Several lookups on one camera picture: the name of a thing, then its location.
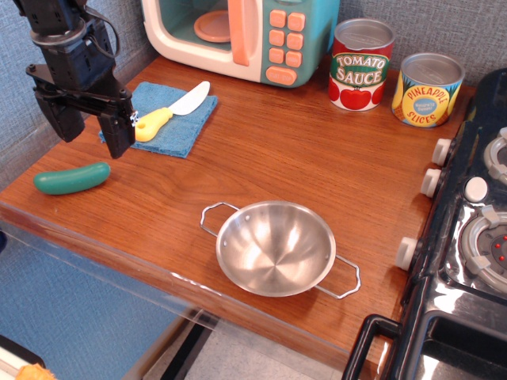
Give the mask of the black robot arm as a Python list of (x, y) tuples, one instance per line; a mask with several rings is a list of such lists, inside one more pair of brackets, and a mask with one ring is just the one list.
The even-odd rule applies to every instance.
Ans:
[(115, 75), (120, 43), (112, 43), (111, 22), (84, 1), (18, 1), (21, 16), (45, 62), (26, 73), (34, 95), (56, 134), (69, 143), (84, 130), (85, 114), (97, 117), (112, 158), (135, 141), (137, 113), (132, 94)]

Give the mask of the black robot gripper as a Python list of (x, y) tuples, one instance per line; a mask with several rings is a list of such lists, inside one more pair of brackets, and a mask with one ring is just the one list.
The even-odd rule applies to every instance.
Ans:
[(132, 93), (116, 79), (120, 52), (111, 47), (103, 17), (30, 17), (30, 36), (45, 63), (26, 69), (35, 98), (55, 133), (66, 143), (84, 130), (82, 114), (98, 118), (111, 157), (135, 142)]

